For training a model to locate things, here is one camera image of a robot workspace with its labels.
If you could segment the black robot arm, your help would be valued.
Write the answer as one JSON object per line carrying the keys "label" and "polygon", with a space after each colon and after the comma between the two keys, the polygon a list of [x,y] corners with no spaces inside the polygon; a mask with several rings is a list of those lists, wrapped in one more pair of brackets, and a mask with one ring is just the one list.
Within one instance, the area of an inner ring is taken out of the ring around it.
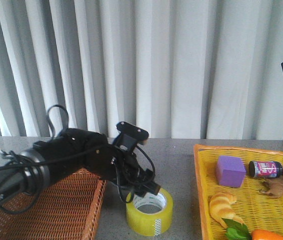
{"label": "black robot arm", "polygon": [[101,133],[68,128],[21,153],[2,151],[6,163],[0,167],[0,209],[16,215],[17,210],[4,208],[6,202],[21,193],[38,199],[43,190],[80,169],[113,183],[119,193],[157,195],[160,186],[154,181],[155,169],[143,169],[134,153],[147,138],[145,131],[138,130],[135,136],[120,134],[109,143]]}

